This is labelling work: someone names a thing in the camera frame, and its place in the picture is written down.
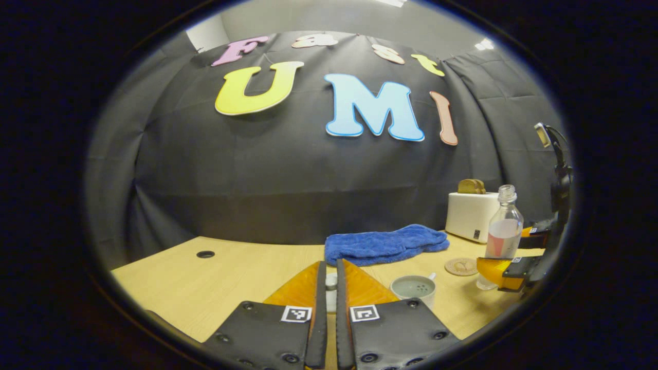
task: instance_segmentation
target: blue letter m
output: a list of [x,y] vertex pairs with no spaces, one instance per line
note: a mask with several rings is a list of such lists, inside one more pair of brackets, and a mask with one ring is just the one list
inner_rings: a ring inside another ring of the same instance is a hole
[[356,121],[354,109],[358,109],[370,131],[379,136],[384,131],[388,113],[393,123],[388,133],[398,140],[421,142],[425,135],[418,128],[411,109],[407,86],[384,82],[375,97],[361,81],[349,74],[327,74],[325,80],[334,86],[334,120],[326,126],[329,135],[359,136],[363,126]]

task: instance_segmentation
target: table top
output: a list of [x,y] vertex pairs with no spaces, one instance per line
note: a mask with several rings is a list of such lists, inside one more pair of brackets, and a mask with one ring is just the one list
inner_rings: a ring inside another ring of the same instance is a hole
[[[457,338],[464,339],[518,301],[520,294],[483,291],[475,285],[477,274],[460,277],[448,273],[445,262],[482,257],[486,248],[452,234],[448,240],[450,247],[445,251],[362,269],[386,287],[403,275],[436,273],[434,314]],[[215,256],[199,258],[200,251],[213,251]],[[517,256],[543,252],[518,250]],[[323,260],[324,245],[254,244],[200,236],[112,270],[112,274],[142,308],[204,342],[240,302],[262,302],[302,269]],[[327,273],[333,272],[336,268],[327,265]],[[335,329],[335,315],[329,314],[326,369],[336,368]]]

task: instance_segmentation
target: cork coaster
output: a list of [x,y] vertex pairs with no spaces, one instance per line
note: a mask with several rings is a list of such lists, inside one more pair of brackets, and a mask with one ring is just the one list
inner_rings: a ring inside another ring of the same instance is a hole
[[473,258],[455,258],[445,263],[445,270],[452,275],[467,277],[478,273],[478,267]]

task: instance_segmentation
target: plastic bottle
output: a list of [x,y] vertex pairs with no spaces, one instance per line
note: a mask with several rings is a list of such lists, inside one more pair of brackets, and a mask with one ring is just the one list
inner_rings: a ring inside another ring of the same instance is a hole
[[[500,208],[489,221],[485,258],[514,258],[514,254],[519,248],[523,229],[523,216],[514,205],[516,200],[517,193],[513,185],[502,185],[498,188]],[[482,275],[478,277],[476,283],[482,290],[498,287]]]

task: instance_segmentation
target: black backdrop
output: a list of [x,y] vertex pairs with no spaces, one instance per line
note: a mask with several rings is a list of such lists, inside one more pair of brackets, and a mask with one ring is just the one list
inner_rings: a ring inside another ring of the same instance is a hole
[[[240,60],[216,67],[210,64],[226,45],[197,54],[180,34],[119,85],[99,119],[86,176],[91,225],[109,267],[199,235],[323,244],[335,233],[411,223],[442,229],[447,195],[464,178],[483,180],[489,191],[514,184],[526,220],[551,216],[555,157],[533,125],[563,130],[562,122],[519,64],[475,51],[440,62],[439,77],[410,57],[422,51],[370,36],[327,32],[337,45],[291,47],[315,33],[323,32],[267,35]],[[380,58],[372,44],[395,49],[406,64]],[[269,89],[269,66],[284,61],[305,65],[281,104],[240,116],[216,112],[225,74],[260,66],[245,91],[254,95]],[[354,75],[374,94],[387,81],[408,86],[425,139],[404,142],[369,130],[356,138],[328,135],[328,73]],[[441,142],[429,91],[450,101],[457,146]]]

